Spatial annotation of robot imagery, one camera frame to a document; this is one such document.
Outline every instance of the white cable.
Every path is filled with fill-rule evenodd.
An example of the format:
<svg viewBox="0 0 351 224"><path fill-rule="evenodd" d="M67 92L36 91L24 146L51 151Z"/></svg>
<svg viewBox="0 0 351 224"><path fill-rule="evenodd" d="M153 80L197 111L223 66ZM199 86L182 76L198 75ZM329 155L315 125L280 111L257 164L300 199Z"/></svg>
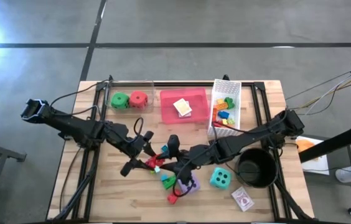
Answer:
<svg viewBox="0 0 351 224"><path fill-rule="evenodd" d="M323 95L319 98L319 100L317 100L317 101L307 110L307 112L306 112L304 115L307 115L307 114L311 111L311 109L313 109L313 108L315 107L315 105L316 105L318 102L320 102L320 100L321 100L323 97L325 97L325 96L326 96L328 93L330 93L333 89L337 88L339 85L341 85L343 82L345 82L345 81L348 80L349 78L351 78L351 76L348 76L345 80L341 81L341 82L338 83L335 87L331 88L329 91L327 91L325 94L323 94Z"/></svg>

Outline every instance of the clear plastic container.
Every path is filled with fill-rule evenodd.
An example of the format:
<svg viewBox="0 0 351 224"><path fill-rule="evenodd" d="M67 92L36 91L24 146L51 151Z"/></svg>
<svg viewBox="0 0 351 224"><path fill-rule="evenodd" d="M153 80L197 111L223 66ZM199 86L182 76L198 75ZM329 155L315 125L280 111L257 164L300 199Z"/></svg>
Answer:
<svg viewBox="0 0 351 224"><path fill-rule="evenodd" d="M162 90L162 120L166 124L206 121L209 118L205 88L185 88L180 90ZM173 103L183 98L188 101L192 111L189 117L180 117Z"/></svg>
<svg viewBox="0 0 351 224"><path fill-rule="evenodd" d="M110 91L108 94L108 99L106 99L106 106L108 109L113 110L114 112L119 113L135 113L135 112L149 112L153 110L153 102L155 97L155 86L153 81L143 80L143 81L112 81L110 84ZM131 96L134 91L144 92L148 99L145 108L133 108L129 107L126 109L114 108L111 105L112 97L116 93L124 93Z"/></svg>

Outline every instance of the wooden table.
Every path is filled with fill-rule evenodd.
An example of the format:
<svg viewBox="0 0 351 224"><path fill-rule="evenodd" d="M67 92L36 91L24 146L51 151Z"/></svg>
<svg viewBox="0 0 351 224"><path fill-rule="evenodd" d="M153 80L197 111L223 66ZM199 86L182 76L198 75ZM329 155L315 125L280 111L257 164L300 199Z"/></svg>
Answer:
<svg viewBox="0 0 351 224"><path fill-rule="evenodd" d="M284 110L286 106L281 82L278 80L261 82L265 82L271 115L274 116ZM80 82L79 90L86 89L94 83L96 82ZM169 89L169 87L156 88L152 111L143 114L119 114L108 110L106 118L115 123L126 124L130 129L129 135L132 136L133 124L138 117L142 116L144 118L143 133L148 130L154 132L151 142L157 153L160 153L161 147L166 144L170 134L178 135L181 149L189 149L190 146L196 144L208 144L208 122L166 125L161 121L159 93L163 89ZM208 104L210 104L211 89L211 87L206 88ZM94 88L92 88L78 94L73 112L90 107L94 93ZM249 130L256 126L251 90L242 87L241 94L241 129ZM263 121L265 121L263 108L261 108L261 112ZM77 116L86 119L89 115L90 112L86 112ZM47 218L52 218L59 213L60 192L70 162L77 150L78 147L73 141L66 142ZM141 153L139 158L145 161L148 155ZM68 202L76 189L81 160L82 152L79 152L65 186L62 206ZM227 169L225 165L203 166L200 170L195 170L194 173L201 183L201 189L194 194L180 198L175 205L170 205L166 198L171 189L165 190L163 188L160 175L150 174L149 171L138 169L132 170L127 177L120 175L119 172L127 161L129 161L128 157L113 146L108 143L101 145L90 222L270 222L274 220L268 189L245 187L255 205L248 211L242 212L231 197L231 193L241 186L235 176L232 177L228 190L219 190L209 184L208 180L214 168L220 166ZM229 164L233 167L235 161L236 159ZM313 217L306 181L295 146L292 144L285 145L281 163L286 188L297 204ZM281 217L284 217L281 196L278 190L276 190L276 193ZM86 194L87 190L82 196L80 215L83 215L84 212Z"/></svg>

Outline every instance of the pink tray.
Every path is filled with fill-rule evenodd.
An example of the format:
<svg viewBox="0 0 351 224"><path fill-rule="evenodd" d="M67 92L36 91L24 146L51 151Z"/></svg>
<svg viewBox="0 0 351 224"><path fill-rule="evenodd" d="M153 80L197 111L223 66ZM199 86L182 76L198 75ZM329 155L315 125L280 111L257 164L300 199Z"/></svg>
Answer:
<svg viewBox="0 0 351 224"><path fill-rule="evenodd" d="M180 118L173 103L183 98L192 108L191 116ZM208 120L208 105L204 88L185 88L161 91L162 120L166 124L187 123Z"/></svg>

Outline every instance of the purple toy block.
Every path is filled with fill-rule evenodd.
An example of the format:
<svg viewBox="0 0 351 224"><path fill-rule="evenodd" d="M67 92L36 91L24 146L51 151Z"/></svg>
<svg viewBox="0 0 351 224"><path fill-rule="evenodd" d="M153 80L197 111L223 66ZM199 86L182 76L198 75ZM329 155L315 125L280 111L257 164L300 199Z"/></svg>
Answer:
<svg viewBox="0 0 351 224"><path fill-rule="evenodd" d="M198 179L196 178L195 174L193 174L193 173L192 173L192 179L194 180L194 186L188 192L188 194L193 193L193 192L200 189L200 183L199 183ZM181 183L181 180L178 180L178 184L180 185L182 193L185 193L186 191L188 191L188 187L190 186L191 182L189 182L188 185L185 185L185 184Z"/></svg>

